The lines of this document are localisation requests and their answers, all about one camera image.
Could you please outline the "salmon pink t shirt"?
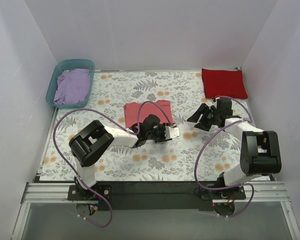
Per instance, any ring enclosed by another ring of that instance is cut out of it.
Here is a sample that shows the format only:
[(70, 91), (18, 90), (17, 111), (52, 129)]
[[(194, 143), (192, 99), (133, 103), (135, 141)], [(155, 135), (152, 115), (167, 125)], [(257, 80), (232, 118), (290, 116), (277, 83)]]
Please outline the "salmon pink t shirt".
[[(174, 123), (171, 111), (171, 102), (168, 100), (158, 100), (155, 102), (167, 115), (171, 123)], [(124, 118), (125, 118), (125, 127), (130, 128), (132, 125), (137, 123), (137, 115), (141, 103), (132, 102), (126, 103), (124, 105)], [(143, 105), (140, 111), (139, 122), (142, 123), (148, 115), (155, 115), (160, 119), (160, 123), (168, 123), (167, 118), (163, 112), (154, 104), (146, 103)]]

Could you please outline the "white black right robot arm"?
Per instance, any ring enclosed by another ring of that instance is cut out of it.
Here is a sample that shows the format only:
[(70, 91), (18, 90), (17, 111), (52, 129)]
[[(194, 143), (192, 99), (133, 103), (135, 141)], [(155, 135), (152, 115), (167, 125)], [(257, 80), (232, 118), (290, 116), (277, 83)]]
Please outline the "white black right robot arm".
[(212, 126), (217, 126), (215, 132), (203, 145), (202, 154), (208, 144), (220, 132), (231, 134), (241, 143), (239, 164), (223, 172), (214, 185), (208, 187), (195, 182), (201, 190), (217, 192), (222, 199), (227, 199), (235, 191), (255, 178), (278, 174), (282, 169), (278, 134), (273, 130), (262, 130), (252, 125), (252, 117), (242, 118), (234, 115), (232, 103), (235, 99), (229, 96), (216, 96), (214, 104), (203, 103), (187, 121), (194, 123), (195, 128), (208, 132)]

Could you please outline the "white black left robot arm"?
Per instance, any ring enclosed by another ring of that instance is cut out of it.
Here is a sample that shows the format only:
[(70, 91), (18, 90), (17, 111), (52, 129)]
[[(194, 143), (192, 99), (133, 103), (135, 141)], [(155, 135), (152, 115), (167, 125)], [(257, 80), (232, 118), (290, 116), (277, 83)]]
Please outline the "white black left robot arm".
[(147, 141), (161, 143), (173, 138), (173, 128), (150, 114), (142, 123), (135, 123), (125, 130), (104, 126), (94, 120), (69, 141), (76, 161), (75, 186), (85, 200), (96, 199), (97, 180), (95, 163), (110, 147), (138, 148)]

